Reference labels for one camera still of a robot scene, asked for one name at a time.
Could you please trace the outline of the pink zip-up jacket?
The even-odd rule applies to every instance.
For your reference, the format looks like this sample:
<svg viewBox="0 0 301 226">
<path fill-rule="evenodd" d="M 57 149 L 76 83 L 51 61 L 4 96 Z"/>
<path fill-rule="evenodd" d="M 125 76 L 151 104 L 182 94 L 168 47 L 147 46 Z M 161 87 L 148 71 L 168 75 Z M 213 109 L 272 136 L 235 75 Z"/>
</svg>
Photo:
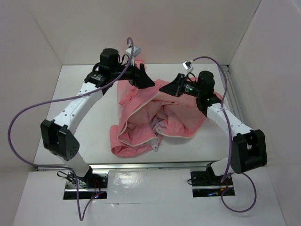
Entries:
<svg viewBox="0 0 301 226">
<path fill-rule="evenodd" d="M 156 151 L 163 137 L 194 137 L 206 117 L 189 95 L 173 97 L 159 89 L 168 82 L 138 89 L 127 81 L 117 83 L 119 124 L 110 128 L 111 152 L 120 158 L 134 158 Z"/>
</svg>

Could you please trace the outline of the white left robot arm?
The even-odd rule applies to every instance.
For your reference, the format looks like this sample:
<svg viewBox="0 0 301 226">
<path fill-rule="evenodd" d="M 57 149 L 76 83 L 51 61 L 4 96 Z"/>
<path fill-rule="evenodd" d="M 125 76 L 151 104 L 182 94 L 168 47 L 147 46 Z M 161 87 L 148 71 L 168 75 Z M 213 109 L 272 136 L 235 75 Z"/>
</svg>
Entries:
<svg viewBox="0 0 301 226">
<path fill-rule="evenodd" d="M 92 106 L 105 95 L 114 82 L 128 81 L 138 89 L 155 85 L 146 74 L 144 64 L 135 63 L 135 57 L 140 53 L 140 47 L 129 47 L 125 54 L 128 61 L 124 64 L 124 57 L 116 49 L 105 48 L 100 54 L 100 61 L 84 79 L 78 94 L 53 120 L 44 120 L 40 125 L 44 147 L 72 169 L 77 184 L 83 188 L 100 180 L 100 177 L 93 173 L 92 168 L 79 154 L 80 144 L 74 134 Z"/>
</svg>

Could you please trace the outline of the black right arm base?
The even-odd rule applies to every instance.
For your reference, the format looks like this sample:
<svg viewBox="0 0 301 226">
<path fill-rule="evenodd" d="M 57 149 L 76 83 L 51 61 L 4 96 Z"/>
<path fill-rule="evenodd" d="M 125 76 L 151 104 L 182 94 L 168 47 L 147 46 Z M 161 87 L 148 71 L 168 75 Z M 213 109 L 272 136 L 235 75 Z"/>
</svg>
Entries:
<svg viewBox="0 0 301 226">
<path fill-rule="evenodd" d="M 211 164 L 207 164 L 203 171 L 191 171 L 187 183 L 192 187 L 192 196 L 197 197 L 218 197 L 235 196 L 232 177 L 229 176 L 221 182 L 223 176 L 216 176 L 213 173 Z"/>
</svg>

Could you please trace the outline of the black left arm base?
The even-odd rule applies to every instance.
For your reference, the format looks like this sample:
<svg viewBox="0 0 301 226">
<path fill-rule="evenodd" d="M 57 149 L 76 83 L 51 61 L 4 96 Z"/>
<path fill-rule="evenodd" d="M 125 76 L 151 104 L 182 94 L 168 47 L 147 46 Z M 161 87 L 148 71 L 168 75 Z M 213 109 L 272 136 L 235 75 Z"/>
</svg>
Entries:
<svg viewBox="0 0 301 226">
<path fill-rule="evenodd" d="M 68 171 L 58 171 L 56 175 L 65 180 L 64 200 L 76 200 L 77 189 L 74 175 Z M 108 172 L 101 172 L 98 178 L 92 182 L 85 182 L 82 178 L 78 179 L 79 199 L 88 200 L 93 199 L 107 199 L 107 186 L 109 174 Z"/>
</svg>

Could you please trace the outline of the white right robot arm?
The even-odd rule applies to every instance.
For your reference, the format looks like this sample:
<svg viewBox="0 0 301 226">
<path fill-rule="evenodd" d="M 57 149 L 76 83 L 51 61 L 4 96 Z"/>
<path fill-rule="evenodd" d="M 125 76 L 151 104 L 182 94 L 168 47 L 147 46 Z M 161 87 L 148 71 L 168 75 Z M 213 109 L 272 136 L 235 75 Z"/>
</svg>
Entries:
<svg viewBox="0 0 301 226">
<path fill-rule="evenodd" d="M 267 164 L 264 133 L 246 126 L 233 115 L 215 94 L 214 85 L 214 75 L 209 71 L 201 71 L 197 81 L 190 81 L 180 73 L 171 83 L 160 88 L 160 92 L 174 97 L 183 94 L 195 97 L 199 111 L 228 135 L 228 157 L 206 167 L 205 179 L 211 185 L 225 180 L 230 174 L 242 174 Z"/>
</svg>

